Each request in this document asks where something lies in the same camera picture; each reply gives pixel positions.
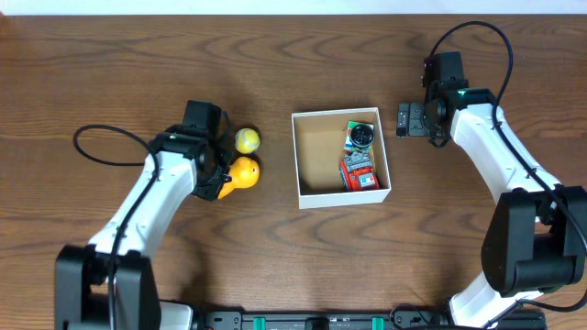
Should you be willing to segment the red toy truck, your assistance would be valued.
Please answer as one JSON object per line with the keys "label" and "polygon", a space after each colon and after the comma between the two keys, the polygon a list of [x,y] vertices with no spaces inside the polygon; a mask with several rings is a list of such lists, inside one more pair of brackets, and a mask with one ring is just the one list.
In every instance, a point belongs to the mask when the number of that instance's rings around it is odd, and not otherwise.
{"label": "red toy truck", "polygon": [[345,154],[339,164],[339,172],[348,192],[380,189],[373,162],[368,153],[355,151]]}

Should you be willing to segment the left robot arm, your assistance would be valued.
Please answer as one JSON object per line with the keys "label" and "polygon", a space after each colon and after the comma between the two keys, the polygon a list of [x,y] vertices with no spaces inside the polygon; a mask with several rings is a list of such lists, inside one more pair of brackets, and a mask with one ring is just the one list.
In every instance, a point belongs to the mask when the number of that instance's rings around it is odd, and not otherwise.
{"label": "left robot arm", "polygon": [[188,101],[181,123],[150,142],[137,182],[84,247],[66,245],[54,266],[57,329],[203,329],[205,316],[160,298],[151,262],[190,195],[212,202],[230,182],[227,112]]}

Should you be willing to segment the black round lid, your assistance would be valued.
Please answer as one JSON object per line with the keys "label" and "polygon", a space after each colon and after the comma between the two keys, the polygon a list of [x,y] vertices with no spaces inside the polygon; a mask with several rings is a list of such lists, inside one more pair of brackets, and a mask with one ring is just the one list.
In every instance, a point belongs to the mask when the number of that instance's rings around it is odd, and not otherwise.
{"label": "black round lid", "polygon": [[349,141],[354,148],[366,149],[370,147],[375,138],[374,130],[370,125],[357,124],[349,134]]}

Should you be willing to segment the colourful puzzle cube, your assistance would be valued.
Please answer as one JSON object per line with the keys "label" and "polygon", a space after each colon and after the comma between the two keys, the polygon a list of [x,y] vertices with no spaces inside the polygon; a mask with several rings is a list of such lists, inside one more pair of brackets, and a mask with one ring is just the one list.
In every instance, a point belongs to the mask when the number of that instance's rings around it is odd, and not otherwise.
{"label": "colourful puzzle cube", "polygon": [[345,139],[345,144],[344,144],[344,148],[343,149],[345,151],[347,151],[347,152],[354,152],[354,151],[366,151],[366,152],[368,152],[368,151],[371,150],[371,147],[367,147],[367,148],[354,148],[351,145],[351,142],[349,141],[350,131],[357,124],[367,124],[367,123],[361,123],[361,122],[357,122],[357,121],[348,121],[348,126],[347,126],[347,130],[346,130],[346,139]]}

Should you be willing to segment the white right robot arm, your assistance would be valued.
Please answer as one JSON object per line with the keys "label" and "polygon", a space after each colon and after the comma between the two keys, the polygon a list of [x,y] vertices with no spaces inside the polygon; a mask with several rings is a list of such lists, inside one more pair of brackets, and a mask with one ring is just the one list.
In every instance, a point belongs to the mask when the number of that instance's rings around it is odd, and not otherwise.
{"label": "white right robot arm", "polygon": [[496,203],[482,244],[482,273],[449,299],[449,322],[491,328],[543,294],[579,282],[586,257],[586,191],[545,171],[506,122],[488,89],[471,88],[459,52],[424,60],[422,103],[398,109],[399,137],[454,142]]}

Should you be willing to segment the white cardboard box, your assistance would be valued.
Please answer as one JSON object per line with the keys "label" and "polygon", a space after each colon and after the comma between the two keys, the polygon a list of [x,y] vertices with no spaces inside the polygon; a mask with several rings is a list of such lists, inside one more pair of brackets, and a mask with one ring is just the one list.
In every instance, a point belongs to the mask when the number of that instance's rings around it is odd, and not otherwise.
{"label": "white cardboard box", "polygon": [[[339,165],[350,121],[373,125],[370,158],[380,184],[376,190],[349,192],[344,187]],[[392,190],[378,108],[293,113],[292,128],[301,209],[381,203]]]}

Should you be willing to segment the orange rubber animal toy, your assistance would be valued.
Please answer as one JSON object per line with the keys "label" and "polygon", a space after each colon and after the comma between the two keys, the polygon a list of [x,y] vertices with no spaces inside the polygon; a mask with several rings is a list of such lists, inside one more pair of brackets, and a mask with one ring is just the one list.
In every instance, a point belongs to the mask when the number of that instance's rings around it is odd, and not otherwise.
{"label": "orange rubber animal toy", "polygon": [[229,166],[228,175],[231,181],[223,184],[218,199],[223,199],[235,189],[247,189],[254,186],[260,177],[260,165],[256,160],[239,157]]}

